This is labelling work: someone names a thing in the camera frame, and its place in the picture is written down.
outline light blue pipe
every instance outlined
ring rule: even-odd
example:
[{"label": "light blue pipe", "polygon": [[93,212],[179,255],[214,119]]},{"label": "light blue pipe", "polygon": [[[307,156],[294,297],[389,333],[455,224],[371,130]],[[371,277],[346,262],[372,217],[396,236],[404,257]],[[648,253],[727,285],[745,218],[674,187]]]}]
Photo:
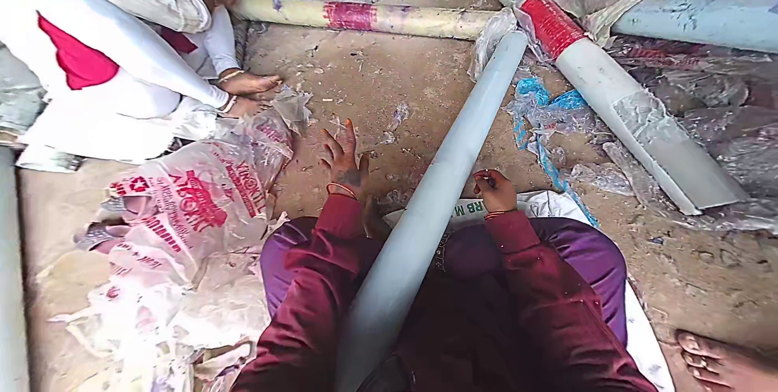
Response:
[{"label": "light blue pipe", "polygon": [[778,0],[643,0],[612,30],[778,53],[776,25]]},{"label": "light blue pipe", "polygon": [[527,36],[504,36],[359,289],[338,348],[337,392],[354,392],[389,354],[475,158],[519,66]]},{"label": "light blue pipe", "polygon": [[0,391],[30,390],[13,152],[0,148]]}]

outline dirty floor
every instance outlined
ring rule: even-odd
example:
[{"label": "dirty floor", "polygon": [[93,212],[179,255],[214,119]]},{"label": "dirty floor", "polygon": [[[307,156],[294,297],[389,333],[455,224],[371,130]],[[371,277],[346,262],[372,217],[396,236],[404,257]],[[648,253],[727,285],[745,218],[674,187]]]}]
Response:
[{"label": "dirty floor", "polygon": [[[350,1],[500,8],[496,0]],[[467,41],[275,24],[249,39],[248,69],[279,73],[291,87],[313,93],[309,107],[318,120],[305,138],[297,139],[295,158],[278,180],[276,215],[318,213],[327,179],[316,165],[316,135],[320,128],[337,131],[346,118],[358,129],[359,150],[370,154],[370,191],[385,210],[399,208],[410,198],[473,86],[466,73],[472,47]],[[552,94],[569,89],[558,74],[537,70]],[[394,131],[394,142],[383,144],[392,112],[403,101],[410,107],[410,117]],[[566,152],[558,167],[607,161],[582,138],[556,136],[553,142]],[[27,170],[19,174],[34,390],[71,390],[105,363],[62,324],[47,322],[54,314],[87,305],[85,294],[93,282],[106,278],[89,271],[90,261],[97,258],[73,253],[73,266],[67,269],[70,287],[46,286],[41,276],[56,258],[73,250],[73,232],[92,219],[104,188],[125,168],[92,160],[74,175]],[[500,169],[518,191],[550,188],[534,156],[516,149],[511,119],[504,112],[497,116],[475,168]],[[674,344],[676,329],[767,352],[778,350],[778,268],[772,271],[765,261],[759,236],[689,231],[647,214],[632,197],[575,187],[603,231],[623,251],[677,390],[701,391],[686,373]],[[463,197],[471,196],[468,184]]]}]

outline purple cloth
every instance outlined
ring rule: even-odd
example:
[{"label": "purple cloth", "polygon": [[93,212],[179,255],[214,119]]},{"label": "purple cloth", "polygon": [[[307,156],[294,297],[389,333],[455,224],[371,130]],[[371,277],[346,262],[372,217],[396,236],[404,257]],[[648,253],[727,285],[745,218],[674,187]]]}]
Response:
[{"label": "purple cloth", "polygon": [[[573,219],[529,220],[538,238],[555,247],[559,256],[591,285],[602,302],[603,320],[626,347],[626,263],[616,244],[597,229]],[[288,221],[265,242],[260,267],[272,317],[275,317],[294,279],[293,273],[284,267],[286,251],[308,242],[315,224],[316,218],[311,217]],[[471,280],[502,271],[500,252],[485,225],[469,226],[454,232],[444,247],[443,266],[446,275],[452,278]]]}]

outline maroon sleeve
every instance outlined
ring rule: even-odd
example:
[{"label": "maroon sleeve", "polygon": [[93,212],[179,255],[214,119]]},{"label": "maroon sleeve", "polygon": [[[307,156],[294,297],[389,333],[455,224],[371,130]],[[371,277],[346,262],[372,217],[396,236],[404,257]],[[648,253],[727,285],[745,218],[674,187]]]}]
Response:
[{"label": "maroon sleeve", "polygon": [[518,322],[558,390],[656,392],[602,319],[600,300],[521,211],[486,221],[500,247]]},{"label": "maroon sleeve", "polygon": [[361,211],[357,200],[330,195],[310,244],[289,250],[294,281],[233,392],[332,388],[338,327],[365,262]]}]

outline red cloth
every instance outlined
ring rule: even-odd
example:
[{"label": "red cloth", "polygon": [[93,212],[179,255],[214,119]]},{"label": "red cloth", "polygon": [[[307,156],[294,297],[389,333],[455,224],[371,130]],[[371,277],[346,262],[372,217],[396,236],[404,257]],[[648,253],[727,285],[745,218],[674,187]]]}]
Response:
[{"label": "red cloth", "polygon": [[173,50],[186,54],[197,50],[197,45],[194,45],[185,34],[177,32],[171,28],[166,28],[165,26],[161,27],[162,30],[160,32],[160,36],[165,40],[165,42],[170,44],[170,47],[173,47]]},{"label": "red cloth", "polygon": [[[361,210],[331,195],[310,244],[289,250],[296,277],[233,392],[332,389],[338,328],[377,253],[365,247]],[[656,392],[602,320],[594,290],[523,213],[486,225],[512,307],[498,299],[490,310],[494,291],[428,275],[394,348],[413,372],[413,390]]]},{"label": "red cloth", "polygon": [[57,63],[64,71],[72,90],[92,87],[113,79],[119,65],[101,51],[97,51],[62,29],[54,26],[38,13],[38,27],[46,33],[57,48]]}]

